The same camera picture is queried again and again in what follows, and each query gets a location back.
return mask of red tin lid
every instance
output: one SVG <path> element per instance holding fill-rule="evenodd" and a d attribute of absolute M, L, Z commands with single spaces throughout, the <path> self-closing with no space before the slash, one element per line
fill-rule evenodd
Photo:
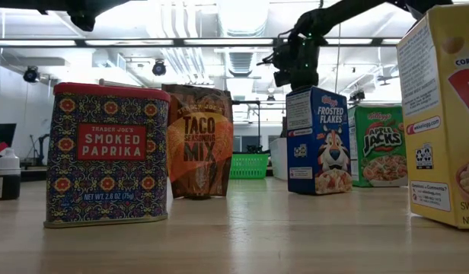
<path fill-rule="evenodd" d="M 72 93 L 82 95 L 118 97 L 136 97 L 146 99 L 164 100 L 171 102 L 171 96 L 165 92 L 153 88 L 122 88 L 104 87 L 99 84 L 60 83 L 53 88 L 53 94 Z"/>

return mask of white bottle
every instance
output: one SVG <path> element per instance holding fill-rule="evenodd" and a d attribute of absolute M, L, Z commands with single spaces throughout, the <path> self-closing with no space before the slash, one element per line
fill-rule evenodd
<path fill-rule="evenodd" d="M 0 200 L 18 199 L 20 185 L 20 158 L 12 148 L 6 148 L 5 156 L 0 158 Z"/>

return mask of yellow cereal box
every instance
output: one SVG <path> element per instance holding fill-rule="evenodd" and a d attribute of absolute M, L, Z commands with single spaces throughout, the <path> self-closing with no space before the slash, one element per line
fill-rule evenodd
<path fill-rule="evenodd" d="M 397 52 L 411 210 L 469 228 L 469 5 L 431 9 Z"/>

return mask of orange bag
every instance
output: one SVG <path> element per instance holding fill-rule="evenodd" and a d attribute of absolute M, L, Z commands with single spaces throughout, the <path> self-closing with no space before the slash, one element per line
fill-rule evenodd
<path fill-rule="evenodd" d="M 231 94 L 164 84 L 171 95 L 167 168 L 177 197 L 226 196 L 233 154 Z"/>

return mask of nutrition label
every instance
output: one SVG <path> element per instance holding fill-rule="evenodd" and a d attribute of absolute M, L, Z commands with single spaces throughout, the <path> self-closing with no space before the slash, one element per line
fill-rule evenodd
<path fill-rule="evenodd" d="M 290 179 L 312 179 L 312 167 L 290 167 Z"/>
<path fill-rule="evenodd" d="M 436 49 L 428 25 L 398 48 L 402 107 L 405 116 L 439 104 Z"/>
<path fill-rule="evenodd" d="M 451 211 L 449 188 L 445 183 L 411 181 L 410 192 L 413 203 L 447 212 Z"/>
<path fill-rule="evenodd" d="M 349 155 L 351 157 L 351 178 L 353 180 L 359 179 L 358 171 L 358 145 L 356 141 L 356 127 L 354 123 L 354 118 L 350 119 L 350 128 L 349 128 Z"/>
<path fill-rule="evenodd" d="M 311 91 L 288 96 L 287 130 L 312 127 Z"/>

